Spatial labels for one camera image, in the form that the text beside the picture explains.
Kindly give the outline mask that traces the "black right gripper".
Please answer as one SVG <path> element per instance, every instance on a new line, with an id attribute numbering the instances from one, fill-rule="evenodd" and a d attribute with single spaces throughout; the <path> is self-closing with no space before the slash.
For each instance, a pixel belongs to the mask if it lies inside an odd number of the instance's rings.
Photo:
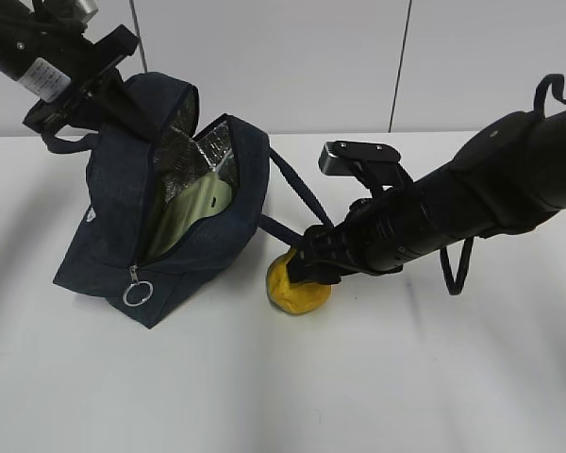
<path id="1" fill-rule="evenodd" d="M 388 270 L 377 270 L 367 263 L 365 252 L 355 227 L 357 214 L 366 199 L 356 202 L 343 222 L 337 226 L 315 225 L 309 227 L 299 247 L 289 250 L 286 264 L 290 283 L 339 284 L 343 277 L 363 274 L 372 277 L 399 274 L 403 264 Z"/>

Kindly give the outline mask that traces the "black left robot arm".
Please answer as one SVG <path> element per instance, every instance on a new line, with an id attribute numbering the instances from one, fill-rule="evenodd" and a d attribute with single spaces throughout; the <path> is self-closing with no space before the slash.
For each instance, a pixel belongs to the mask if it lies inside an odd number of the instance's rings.
<path id="1" fill-rule="evenodd" d="M 43 137 L 114 123 L 151 142 L 158 126 L 118 70 L 140 40 L 124 25 L 98 42 L 87 39 L 97 10 L 93 1 L 0 1 L 0 73 L 37 97 L 23 123 Z"/>

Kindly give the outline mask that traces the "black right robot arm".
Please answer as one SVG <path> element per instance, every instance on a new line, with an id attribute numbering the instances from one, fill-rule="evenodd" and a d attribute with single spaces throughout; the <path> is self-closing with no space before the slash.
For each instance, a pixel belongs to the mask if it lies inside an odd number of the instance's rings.
<path id="1" fill-rule="evenodd" d="M 448 292 L 460 294 L 475 239 L 525 234 L 566 210 L 566 110 L 511 113 L 428 175 L 372 194 L 337 226 L 306 232 L 290 281 L 393 274 L 438 252 Z"/>

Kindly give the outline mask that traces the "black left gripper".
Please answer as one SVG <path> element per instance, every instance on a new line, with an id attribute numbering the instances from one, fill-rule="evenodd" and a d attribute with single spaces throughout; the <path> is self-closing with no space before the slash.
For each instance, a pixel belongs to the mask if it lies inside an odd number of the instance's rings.
<path id="1" fill-rule="evenodd" d="M 158 126 L 117 70 L 139 42 L 123 25 L 96 43 L 81 35 L 64 43 L 48 36 L 44 53 L 22 75 L 22 86 L 38 97 L 23 125 L 38 134 L 56 134 L 66 126 L 97 131 L 108 117 L 139 139 L 154 142 Z"/>

